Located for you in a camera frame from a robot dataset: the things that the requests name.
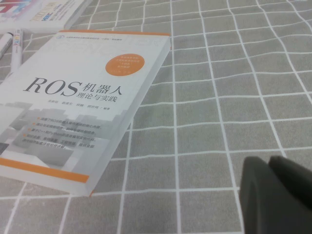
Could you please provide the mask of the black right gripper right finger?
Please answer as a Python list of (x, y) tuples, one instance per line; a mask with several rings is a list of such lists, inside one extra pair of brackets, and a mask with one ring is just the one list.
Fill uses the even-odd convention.
[(312, 172), (282, 156), (272, 156), (269, 167), (292, 196), (312, 208)]

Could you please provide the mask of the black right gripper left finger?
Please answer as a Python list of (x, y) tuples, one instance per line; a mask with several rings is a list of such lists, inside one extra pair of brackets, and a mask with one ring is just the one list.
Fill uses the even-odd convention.
[(283, 186), (269, 162), (245, 158), (239, 201), (247, 234), (310, 234), (312, 209)]

